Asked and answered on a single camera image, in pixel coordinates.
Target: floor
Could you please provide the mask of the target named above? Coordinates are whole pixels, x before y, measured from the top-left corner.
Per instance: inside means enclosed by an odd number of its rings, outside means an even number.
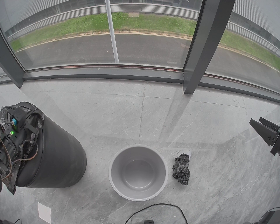
[[[26,81],[21,89],[0,85],[0,106],[29,101],[74,135],[87,154],[85,175],[69,188],[17,188],[0,193],[0,219],[46,224],[38,202],[51,208],[52,224],[124,224],[154,203],[182,208],[191,224],[256,222],[280,206],[280,158],[250,127],[251,118],[280,123],[280,107],[269,101],[182,85],[123,80]],[[158,150],[170,173],[155,198],[133,202],[119,196],[108,178],[112,157],[144,144]],[[172,177],[174,156],[192,150],[189,185]],[[129,223],[184,223],[177,208],[152,207]]]

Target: gray building facade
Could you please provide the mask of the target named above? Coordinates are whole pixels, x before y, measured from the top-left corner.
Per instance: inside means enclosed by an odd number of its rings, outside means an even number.
[[[202,0],[110,0],[111,10],[197,19]],[[280,1],[236,0],[227,29],[280,56]],[[1,28],[9,40],[69,18],[106,13],[105,0],[0,0]]]

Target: grass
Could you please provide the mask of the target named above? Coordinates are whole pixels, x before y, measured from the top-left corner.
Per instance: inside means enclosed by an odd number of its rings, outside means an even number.
[[[153,14],[140,14],[139,17],[128,17],[128,13],[117,12],[112,13],[112,18],[114,29],[147,29],[193,35],[196,26],[196,21],[193,20]],[[72,18],[58,24],[43,27],[11,41],[11,46],[16,51],[46,39],[63,37],[77,32],[99,30],[109,30],[107,14]],[[249,39],[226,30],[220,43],[245,51],[280,70],[280,58]]]

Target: asphalt road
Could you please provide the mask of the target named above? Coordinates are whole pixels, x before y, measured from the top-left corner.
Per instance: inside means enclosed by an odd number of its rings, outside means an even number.
[[[116,34],[120,63],[182,68],[190,41],[168,36]],[[41,44],[16,53],[27,69],[80,63],[114,63],[110,35],[81,36]],[[207,72],[280,90],[280,72],[247,56],[218,47]]]

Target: black cylindrical stool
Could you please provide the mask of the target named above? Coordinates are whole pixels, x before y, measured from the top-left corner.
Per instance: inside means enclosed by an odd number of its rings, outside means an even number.
[[[84,175],[87,158],[80,142],[45,115],[37,139],[38,153],[26,161],[18,174],[16,186],[61,188],[76,184]],[[28,158],[36,152],[36,147]]]

